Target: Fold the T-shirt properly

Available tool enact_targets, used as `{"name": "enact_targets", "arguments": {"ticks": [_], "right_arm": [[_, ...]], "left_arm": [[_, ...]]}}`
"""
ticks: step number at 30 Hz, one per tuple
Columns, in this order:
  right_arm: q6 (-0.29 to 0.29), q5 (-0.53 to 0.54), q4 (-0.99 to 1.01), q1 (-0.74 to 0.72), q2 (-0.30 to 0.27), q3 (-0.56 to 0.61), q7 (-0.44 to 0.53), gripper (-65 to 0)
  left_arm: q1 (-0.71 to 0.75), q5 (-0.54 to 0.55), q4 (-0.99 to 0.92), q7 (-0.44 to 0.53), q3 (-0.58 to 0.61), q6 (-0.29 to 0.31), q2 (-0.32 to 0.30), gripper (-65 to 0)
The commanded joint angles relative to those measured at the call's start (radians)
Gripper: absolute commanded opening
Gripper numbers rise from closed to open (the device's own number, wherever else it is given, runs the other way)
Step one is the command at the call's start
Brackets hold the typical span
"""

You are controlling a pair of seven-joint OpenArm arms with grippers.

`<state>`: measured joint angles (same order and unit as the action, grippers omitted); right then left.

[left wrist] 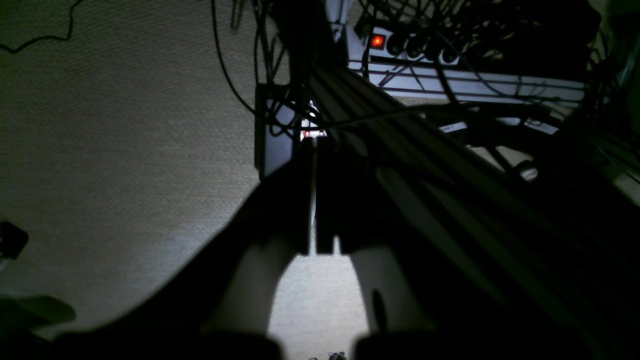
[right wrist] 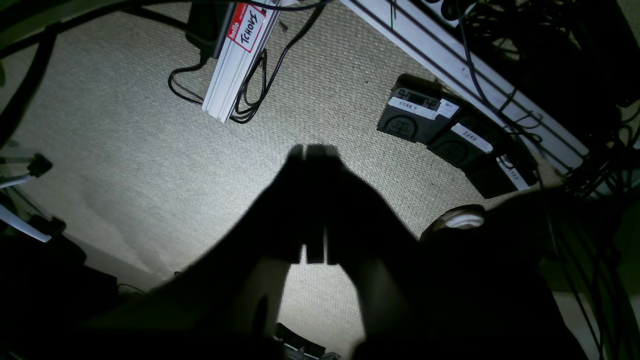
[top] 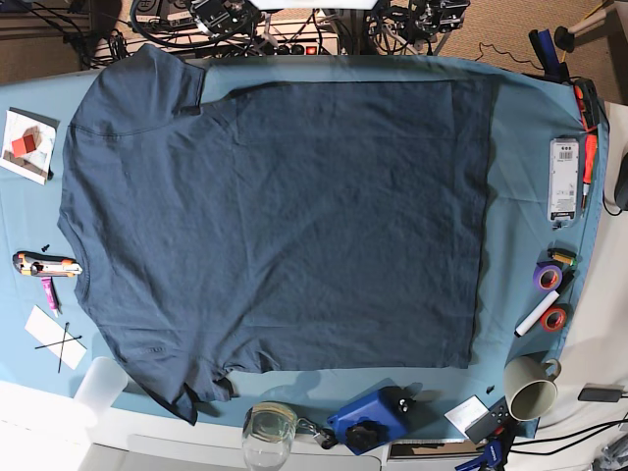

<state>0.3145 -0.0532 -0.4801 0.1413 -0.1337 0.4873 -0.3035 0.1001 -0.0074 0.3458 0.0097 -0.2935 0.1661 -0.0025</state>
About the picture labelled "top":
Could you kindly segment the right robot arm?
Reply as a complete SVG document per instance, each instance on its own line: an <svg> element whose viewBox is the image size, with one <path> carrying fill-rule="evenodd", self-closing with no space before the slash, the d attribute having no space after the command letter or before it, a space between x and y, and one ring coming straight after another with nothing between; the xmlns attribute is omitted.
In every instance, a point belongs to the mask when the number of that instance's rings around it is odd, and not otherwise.
<svg viewBox="0 0 628 471"><path fill-rule="evenodd" d="M259 19L259 10L249 1L191 0L185 4L197 27L215 41L247 31Z"/></svg>

